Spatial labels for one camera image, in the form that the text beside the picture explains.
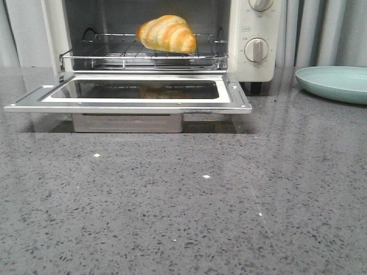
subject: oven door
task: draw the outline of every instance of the oven door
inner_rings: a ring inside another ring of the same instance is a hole
[[[251,112],[240,84],[226,73],[71,73],[43,85],[8,112],[175,114]]]

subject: speckled quartz countertop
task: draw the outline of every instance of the speckled quartz countertop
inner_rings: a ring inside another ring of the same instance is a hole
[[[1,108],[0,274],[367,274],[367,108],[294,72],[179,134]],[[0,70],[2,106],[50,76]]]

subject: gray curtain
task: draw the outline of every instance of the gray curtain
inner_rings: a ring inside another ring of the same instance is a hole
[[[0,1],[0,66],[52,67],[41,0]]]
[[[3,0],[0,0],[0,68],[19,67],[15,43]]]
[[[284,0],[276,65],[367,66],[366,11],[366,0]]]

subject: oven back wall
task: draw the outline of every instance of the oven back wall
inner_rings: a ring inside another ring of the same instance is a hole
[[[186,19],[194,33],[228,39],[231,1],[228,0],[65,0],[72,44],[80,42],[89,26],[99,33],[131,33],[144,22],[165,14]]]

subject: oven control panel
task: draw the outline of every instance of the oven control panel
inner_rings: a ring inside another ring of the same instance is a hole
[[[281,9],[281,0],[232,1],[228,71],[239,81],[273,78]]]

